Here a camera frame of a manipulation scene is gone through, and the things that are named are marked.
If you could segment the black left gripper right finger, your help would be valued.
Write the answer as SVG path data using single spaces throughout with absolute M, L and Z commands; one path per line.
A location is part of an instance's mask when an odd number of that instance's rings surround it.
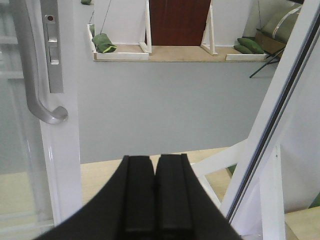
M 241 239 L 200 184 L 186 154 L 162 154 L 154 181 L 156 239 Z

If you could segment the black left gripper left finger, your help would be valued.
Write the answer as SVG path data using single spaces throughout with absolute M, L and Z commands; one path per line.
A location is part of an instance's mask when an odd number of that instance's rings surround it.
M 40 240 L 153 240 L 154 169 L 148 156 L 124 156 L 102 189 Z

